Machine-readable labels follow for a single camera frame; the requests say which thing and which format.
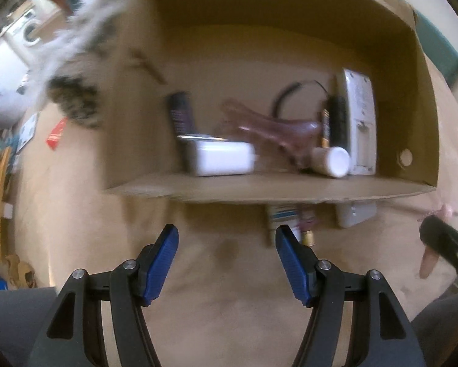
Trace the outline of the pink cloud-shaped case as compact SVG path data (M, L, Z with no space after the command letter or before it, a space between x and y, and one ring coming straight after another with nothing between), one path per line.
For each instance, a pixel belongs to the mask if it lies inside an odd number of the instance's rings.
M449 204L443 204L441 209L432 215L428 215L420 224L420 239L425 246L423 253L419 277L426 279L433 272L440 259L438 251L439 230L441 222L448 223L454 215L454 210Z

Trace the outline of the white bottle red label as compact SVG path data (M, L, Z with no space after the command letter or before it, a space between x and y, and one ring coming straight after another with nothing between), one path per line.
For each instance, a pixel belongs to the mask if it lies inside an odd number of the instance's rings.
M335 210L338 226L346 229L374 217L377 214L377 204L375 202L339 203L335 206Z

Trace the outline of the white round cap bottle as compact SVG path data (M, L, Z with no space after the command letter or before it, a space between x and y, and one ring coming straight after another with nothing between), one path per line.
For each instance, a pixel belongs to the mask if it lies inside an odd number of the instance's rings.
M342 147L316 147L311 152L311 168L314 172L332 178L349 175L351 157Z

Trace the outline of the white remote control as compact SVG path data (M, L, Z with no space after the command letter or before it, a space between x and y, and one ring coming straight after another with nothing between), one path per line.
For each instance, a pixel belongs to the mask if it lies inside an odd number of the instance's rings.
M337 84L338 95L344 98L348 120L349 174L374 175L377 166L377 125L371 80L359 72L343 69L337 74Z

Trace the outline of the small black gold battery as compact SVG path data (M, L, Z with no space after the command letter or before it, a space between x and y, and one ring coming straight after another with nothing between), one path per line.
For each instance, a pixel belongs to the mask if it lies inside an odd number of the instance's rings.
M321 147L329 147L329 138L330 138L330 126L329 126L329 112L324 109L321 115L321 124L322 124L322 137L321 137Z

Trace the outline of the black cable device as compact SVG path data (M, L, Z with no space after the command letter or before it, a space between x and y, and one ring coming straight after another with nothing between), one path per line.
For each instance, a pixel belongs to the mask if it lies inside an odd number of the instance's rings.
M274 98L271 105L271 117L285 117L285 105L294 95L307 86L317 85L323 92L323 97L304 96L297 98L301 106L294 112L295 119L314 119L321 124L321 115L324 109L329 112L330 138L329 147L342 147L349 149L349 124L348 107L345 98L332 95L317 80L295 81L288 84Z

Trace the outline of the black lighter with red print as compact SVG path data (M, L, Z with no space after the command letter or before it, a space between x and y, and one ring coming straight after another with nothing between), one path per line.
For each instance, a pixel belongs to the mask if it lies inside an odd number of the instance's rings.
M181 139L181 136L198 133L189 94L185 91L169 94L166 97L166 104L182 168L185 172L189 172L187 141Z

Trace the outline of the white pill bottle blue label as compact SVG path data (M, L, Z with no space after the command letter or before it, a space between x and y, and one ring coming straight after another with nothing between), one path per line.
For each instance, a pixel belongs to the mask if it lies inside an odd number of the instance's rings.
M275 245L276 229L286 224L296 237L297 241L301 241L300 232L300 217L297 209L294 206L288 205L268 205L266 207L269 242L272 246Z

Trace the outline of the grey chair seat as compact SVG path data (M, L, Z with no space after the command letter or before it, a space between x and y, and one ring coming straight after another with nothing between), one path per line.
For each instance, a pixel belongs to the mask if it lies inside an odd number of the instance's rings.
M53 287L0 291L0 366L24 366L56 300Z

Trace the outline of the pink patterned lip balm tube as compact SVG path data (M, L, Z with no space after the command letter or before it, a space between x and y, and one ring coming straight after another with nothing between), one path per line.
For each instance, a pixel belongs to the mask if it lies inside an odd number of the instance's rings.
M314 241L314 227L317 222L317 216L314 207L307 205L300 205L299 213L299 229L301 240L300 243L308 247L313 247Z

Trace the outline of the teal cushion orange stripe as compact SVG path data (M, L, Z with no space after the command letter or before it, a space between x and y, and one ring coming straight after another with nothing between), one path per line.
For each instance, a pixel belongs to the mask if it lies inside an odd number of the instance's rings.
M451 88L458 80L458 52L429 19L418 11L414 14L421 47Z

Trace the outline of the red package on floor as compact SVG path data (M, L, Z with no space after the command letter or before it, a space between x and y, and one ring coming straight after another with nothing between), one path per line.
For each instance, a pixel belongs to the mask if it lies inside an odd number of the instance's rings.
M68 119L62 118L57 125L52 129L51 133L46 138L46 145L52 150L55 151L57 149L58 143L61 140L61 136L63 130L66 127Z

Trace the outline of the brown cardboard box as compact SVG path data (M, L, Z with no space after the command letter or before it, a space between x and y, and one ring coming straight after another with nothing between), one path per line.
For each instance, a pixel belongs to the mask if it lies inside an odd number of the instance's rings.
M371 80L377 173L331 179L266 164L245 176L181 170L165 97L185 91L198 130L212 133L221 103L269 113L297 80L326 90L343 69ZM132 0L120 21L102 93L104 185L191 202L357 201L435 189L436 101L411 23L383 0Z

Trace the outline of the leopard print fluffy blanket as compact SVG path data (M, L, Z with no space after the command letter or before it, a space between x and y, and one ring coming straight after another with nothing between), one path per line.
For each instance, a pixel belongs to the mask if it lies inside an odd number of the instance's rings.
M66 14L66 27L40 47L28 95L37 97L38 110L53 103L72 122L97 128L100 84L130 0L51 1Z

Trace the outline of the white washing machine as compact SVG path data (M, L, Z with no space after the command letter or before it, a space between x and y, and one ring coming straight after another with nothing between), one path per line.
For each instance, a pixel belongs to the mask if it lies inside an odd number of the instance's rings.
M20 49L32 49L42 43L41 37L38 35L42 21L34 8L27 10L20 16L6 31L7 41L14 47Z

